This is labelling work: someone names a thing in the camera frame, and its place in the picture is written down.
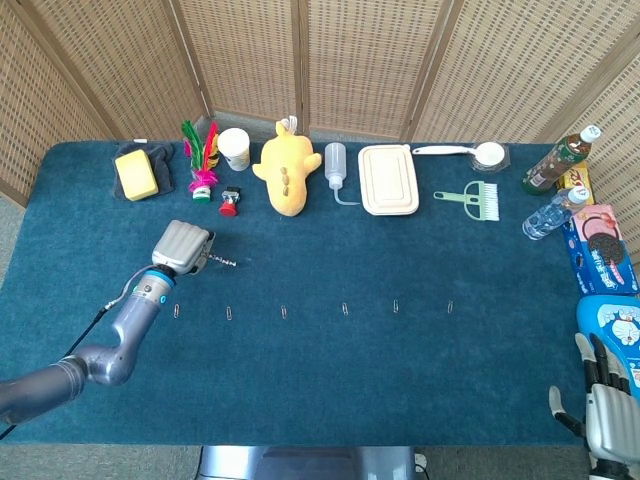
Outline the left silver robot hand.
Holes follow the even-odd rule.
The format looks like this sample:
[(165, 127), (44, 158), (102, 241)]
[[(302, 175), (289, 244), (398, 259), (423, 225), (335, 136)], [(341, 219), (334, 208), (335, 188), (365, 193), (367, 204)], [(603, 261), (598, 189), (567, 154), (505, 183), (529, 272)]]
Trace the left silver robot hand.
[(151, 261), (176, 275), (196, 275), (206, 265), (216, 234), (180, 220), (171, 220), (156, 243)]

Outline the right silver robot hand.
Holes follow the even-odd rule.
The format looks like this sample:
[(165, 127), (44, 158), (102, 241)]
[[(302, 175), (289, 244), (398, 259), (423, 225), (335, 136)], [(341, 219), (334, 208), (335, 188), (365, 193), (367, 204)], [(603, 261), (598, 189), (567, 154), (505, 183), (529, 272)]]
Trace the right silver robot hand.
[(585, 417), (569, 415), (556, 386), (549, 388), (552, 416), (586, 441), (598, 460), (639, 461), (639, 402), (631, 395), (629, 375), (617, 356), (595, 334), (574, 336), (585, 373)]

